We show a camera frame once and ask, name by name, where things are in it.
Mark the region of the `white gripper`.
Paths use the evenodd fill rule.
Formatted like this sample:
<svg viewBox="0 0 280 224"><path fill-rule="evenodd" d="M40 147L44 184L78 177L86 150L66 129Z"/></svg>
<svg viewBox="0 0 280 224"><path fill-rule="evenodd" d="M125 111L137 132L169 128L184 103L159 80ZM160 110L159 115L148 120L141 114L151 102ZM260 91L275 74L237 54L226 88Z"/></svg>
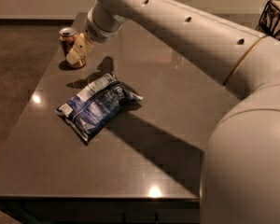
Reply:
<svg viewBox="0 0 280 224"><path fill-rule="evenodd" d="M117 35L126 18L114 14L102 7L98 2L94 4L87 14L84 22L85 32L78 35L73 47L66 55L70 64L77 63L93 49L93 42L105 43Z"/></svg>

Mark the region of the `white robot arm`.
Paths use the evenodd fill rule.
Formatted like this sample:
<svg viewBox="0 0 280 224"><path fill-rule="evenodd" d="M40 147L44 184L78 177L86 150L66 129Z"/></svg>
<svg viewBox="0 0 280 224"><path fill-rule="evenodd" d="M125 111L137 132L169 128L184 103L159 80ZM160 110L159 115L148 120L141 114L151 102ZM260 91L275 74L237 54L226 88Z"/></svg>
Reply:
<svg viewBox="0 0 280 224"><path fill-rule="evenodd" d="M203 156L201 224L280 224L280 41L173 0L96 0L66 59L132 20L241 98Z"/></svg>

